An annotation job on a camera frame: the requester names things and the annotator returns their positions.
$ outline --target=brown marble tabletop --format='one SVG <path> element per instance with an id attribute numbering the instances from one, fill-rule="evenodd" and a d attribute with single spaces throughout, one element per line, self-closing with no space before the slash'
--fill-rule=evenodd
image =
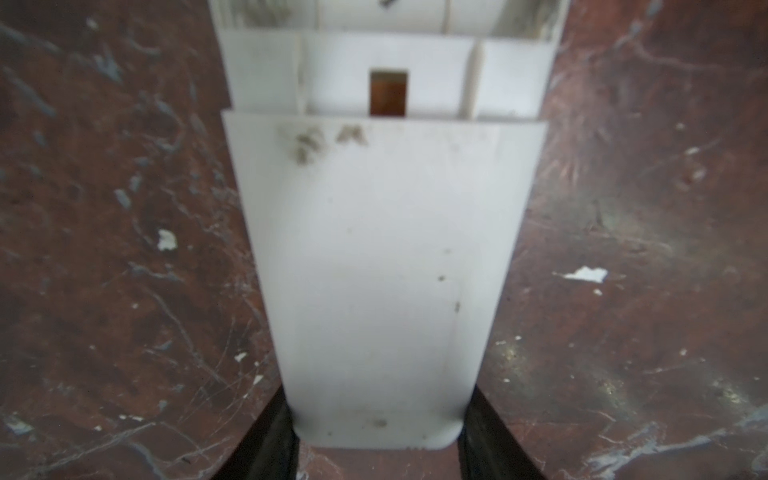
<path id="1" fill-rule="evenodd" d="M 280 377 L 206 2 L 3 0 L 0 63 L 0 478 L 210 477 Z M 544 117 L 480 387 L 552 479 L 768 478 L 765 2 L 573 0 Z"/>

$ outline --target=rectangular cutout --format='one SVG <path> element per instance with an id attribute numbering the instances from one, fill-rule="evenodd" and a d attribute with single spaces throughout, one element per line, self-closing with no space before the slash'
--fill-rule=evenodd
<path id="1" fill-rule="evenodd" d="M 405 117 L 408 72 L 371 70 L 372 117 Z"/>

